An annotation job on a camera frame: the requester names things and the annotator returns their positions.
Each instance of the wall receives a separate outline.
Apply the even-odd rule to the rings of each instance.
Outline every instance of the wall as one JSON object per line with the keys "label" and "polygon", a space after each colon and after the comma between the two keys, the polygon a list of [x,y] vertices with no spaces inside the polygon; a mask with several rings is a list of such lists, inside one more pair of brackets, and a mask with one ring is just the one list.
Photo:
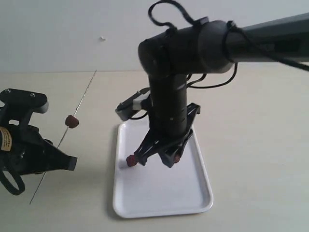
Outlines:
{"label": "wall", "polygon": [[[164,29],[147,16],[155,0],[2,0],[0,72],[140,70],[138,44]],[[233,19],[247,26],[306,13],[300,0],[179,0],[193,18]],[[154,15],[187,26],[172,6]],[[100,36],[107,40],[102,42]]]}

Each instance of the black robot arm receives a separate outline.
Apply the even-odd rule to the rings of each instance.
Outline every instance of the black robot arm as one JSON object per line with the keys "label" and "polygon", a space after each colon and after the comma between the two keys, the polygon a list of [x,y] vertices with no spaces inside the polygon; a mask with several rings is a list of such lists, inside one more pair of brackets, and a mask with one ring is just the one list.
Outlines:
{"label": "black robot arm", "polygon": [[[176,6],[191,26],[177,29],[170,22],[155,20],[152,9],[160,3]],[[224,73],[234,64],[237,71],[238,62],[248,61],[277,61],[309,71],[309,66],[298,63],[309,61],[309,14],[240,29],[232,21],[193,20],[176,1],[161,0],[150,7],[148,15],[154,24],[168,29],[139,45],[150,86],[150,94],[140,102],[140,109],[148,112],[150,129],[134,153],[142,165],[155,153],[168,167],[182,156],[200,112],[194,103],[187,106],[188,75]],[[116,110],[119,115],[121,107]]]}

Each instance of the table surface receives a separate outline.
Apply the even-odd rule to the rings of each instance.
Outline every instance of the table surface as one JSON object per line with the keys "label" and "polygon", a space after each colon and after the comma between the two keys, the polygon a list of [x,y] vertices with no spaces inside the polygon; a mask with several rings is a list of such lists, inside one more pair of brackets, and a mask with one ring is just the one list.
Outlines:
{"label": "table surface", "polygon": [[[204,84],[231,73],[209,75]],[[92,73],[0,74],[2,89],[45,93],[49,111],[32,125],[59,143]],[[279,64],[242,64],[218,89],[189,89],[201,105],[195,129],[214,194],[210,211],[196,215],[121,219],[112,209],[117,127],[114,109],[148,86],[143,72],[98,72],[60,149],[78,157],[74,172],[23,179],[16,197],[0,186],[1,231],[307,231],[309,210],[309,78]]]}

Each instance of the white tray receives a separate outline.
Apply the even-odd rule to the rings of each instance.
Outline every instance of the white tray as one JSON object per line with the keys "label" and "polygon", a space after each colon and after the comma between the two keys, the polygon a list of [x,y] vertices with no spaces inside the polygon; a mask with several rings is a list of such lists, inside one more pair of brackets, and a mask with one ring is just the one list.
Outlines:
{"label": "white tray", "polygon": [[123,218],[195,214],[209,210],[213,195],[195,132],[183,156],[168,168],[156,154],[146,166],[128,168],[126,158],[139,147],[148,120],[129,120],[119,126],[113,208]]}

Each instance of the yellow sticker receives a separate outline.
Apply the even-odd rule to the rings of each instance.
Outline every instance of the yellow sticker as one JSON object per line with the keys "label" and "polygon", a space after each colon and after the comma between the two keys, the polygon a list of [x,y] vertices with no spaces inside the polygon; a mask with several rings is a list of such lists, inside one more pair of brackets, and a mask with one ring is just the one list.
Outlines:
{"label": "yellow sticker", "polygon": [[8,129],[0,127],[0,132],[2,134],[2,151],[10,151],[12,147],[12,137]]}

